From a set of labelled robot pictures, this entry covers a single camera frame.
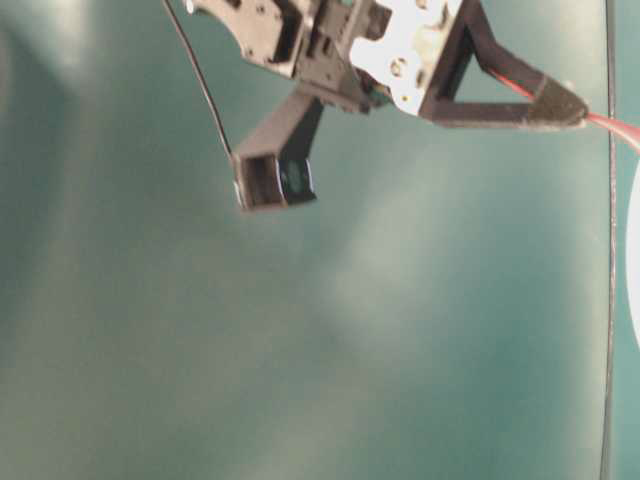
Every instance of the teal backdrop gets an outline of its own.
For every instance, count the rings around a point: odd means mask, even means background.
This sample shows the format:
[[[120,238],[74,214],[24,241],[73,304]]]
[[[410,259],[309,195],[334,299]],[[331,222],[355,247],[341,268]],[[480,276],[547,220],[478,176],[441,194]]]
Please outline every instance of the teal backdrop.
[[[620,119],[640,124],[640,4],[616,0],[617,113]],[[631,323],[626,289],[626,225],[638,155],[618,144],[618,289],[614,342],[612,477],[640,478],[640,348]]]
[[[484,3],[606,112],[603,1]],[[292,84],[180,13],[237,144]],[[0,44],[0,478],[599,477],[604,133],[328,110],[319,201],[248,215],[159,1],[4,0]]]

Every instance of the cable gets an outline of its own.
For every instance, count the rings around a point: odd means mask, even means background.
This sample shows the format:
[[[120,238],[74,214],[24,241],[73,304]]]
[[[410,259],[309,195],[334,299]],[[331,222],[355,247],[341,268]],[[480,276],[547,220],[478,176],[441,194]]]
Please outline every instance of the cable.
[[[216,107],[215,102],[213,101],[213,97],[211,96],[211,92],[209,91],[209,87],[207,85],[207,81],[204,79],[204,75],[202,74],[202,70],[200,69],[200,64],[198,63],[198,59],[196,58],[196,54],[191,48],[191,44],[189,43],[189,39],[187,35],[184,33],[182,26],[180,25],[180,21],[178,17],[176,17],[173,8],[169,4],[168,0],[162,0],[164,4],[164,8],[176,29],[176,33],[184,46],[184,49],[187,52],[187,56],[189,57],[189,61],[191,62],[191,66],[193,67],[193,71],[196,74],[196,78],[198,79],[198,83],[200,84],[200,88],[202,89],[202,93],[204,95],[207,104],[209,105],[209,110],[211,111],[211,115],[216,123],[216,129],[218,130],[218,135],[220,136],[220,141],[222,142],[222,146],[224,148],[227,157],[229,158],[229,162],[233,161],[233,153],[231,151],[231,146],[229,145],[229,140],[227,139],[227,134],[224,132],[224,127],[222,126],[222,119],[220,118],[220,112],[218,111],[218,107]]]
[[[526,91],[515,82],[509,80],[508,78],[500,75],[497,72],[492,71],[491,74],[514,92],[526,98],[533,98],[533,95],[530,92]],[[640,153],[639,127],[634,127],[633,125],[623,123],[620,120],[605,117],[603,115],[598,115],[597,113],[589,113],[589,115],[587,116],[587,120],[589,120],[594,125],[597,125],[598,127],[609,130],[611,133],[617,135],[620,139],[627,142],[627,144],[636,152]]]

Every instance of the screw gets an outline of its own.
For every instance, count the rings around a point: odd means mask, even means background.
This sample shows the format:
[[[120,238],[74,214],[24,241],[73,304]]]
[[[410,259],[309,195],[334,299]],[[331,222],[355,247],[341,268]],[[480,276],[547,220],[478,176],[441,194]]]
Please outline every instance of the screw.
[[[407,65],[407,61],[404,58],[396,58],[393,62],[391,62],[391,75],[394,77],[401,77],[402,70]]]

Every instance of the robotic arm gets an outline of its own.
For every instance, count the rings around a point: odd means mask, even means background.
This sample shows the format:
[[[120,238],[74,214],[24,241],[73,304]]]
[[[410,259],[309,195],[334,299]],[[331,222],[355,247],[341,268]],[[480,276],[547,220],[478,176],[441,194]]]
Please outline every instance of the robotic arm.
[[[233,151],[241,206],[314,200],[309,152],[323,107],[385,103],[444,127],[578,127],[585,103],[494,38],[480,0],[183,0],[218,18],[242,57],[294,80],[289,97]],[[471,56],[530,103],[456,102]]]

